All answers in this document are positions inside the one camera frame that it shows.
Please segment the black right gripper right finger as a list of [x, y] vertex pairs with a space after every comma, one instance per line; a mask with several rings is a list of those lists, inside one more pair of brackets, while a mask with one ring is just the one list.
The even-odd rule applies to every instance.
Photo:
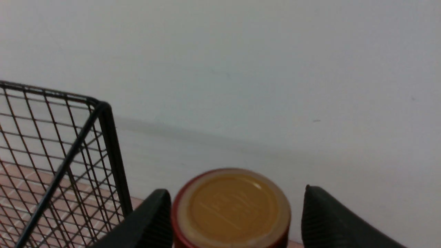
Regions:
[[364, 221], [330, 193], [307, 185], [302, 211], [305, 248], [403, 248]]

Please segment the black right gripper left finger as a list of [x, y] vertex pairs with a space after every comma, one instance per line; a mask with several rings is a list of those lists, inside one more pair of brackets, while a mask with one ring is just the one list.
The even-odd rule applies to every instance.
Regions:
[[123, 222], [92, 248], [171, 248], [171, 197], [154, 190]]

